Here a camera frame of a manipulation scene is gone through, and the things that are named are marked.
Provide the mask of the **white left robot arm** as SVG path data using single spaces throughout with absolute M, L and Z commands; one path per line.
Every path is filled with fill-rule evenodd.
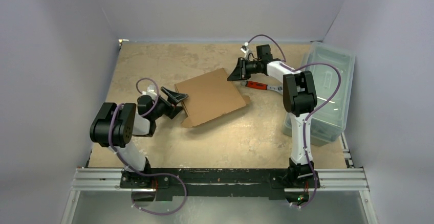
M 153 180 L 147 157 L 133 144 L 133 137 L 152 137 L 156 120 L 162 116 L 175 118 L 183 107 L 179 104 L 189 95 L 150 85 L 138 97 L 137 103 L 102 104 L 90 126 L 90 139 L 112 151 L 124 164 L 124 169 L 134 172 L 133 182 L 141 188 Z

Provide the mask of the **brown cardboard box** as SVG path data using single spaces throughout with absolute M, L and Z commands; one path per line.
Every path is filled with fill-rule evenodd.
M 188 95 L 182 101 L 187 115 L 182 127 L 197 127 L 250 104 L 250 97 L 242 95 L 228 76 L 220 68 L 175 84 L 176 92 Z

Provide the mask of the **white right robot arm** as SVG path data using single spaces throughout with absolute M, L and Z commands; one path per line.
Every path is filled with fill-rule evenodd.
M 250 60 L 252 53 L 248 43 L 241 47 L 244 57 L 237 60 L 228 81 L 247 81 L 253 74 L 265 74 L 282 83 L 283 105 L 291 119 L 292 151 L 289 167 L 282 181 L 299 187 L 306 181 L 318 181 L 314 169 L 310 143 L 311 115 L 317 106 L 313 75 L 310 71 L 296 71 L 282 60 L 274 58 L 268 44 L 256 48 L 257 58 Z

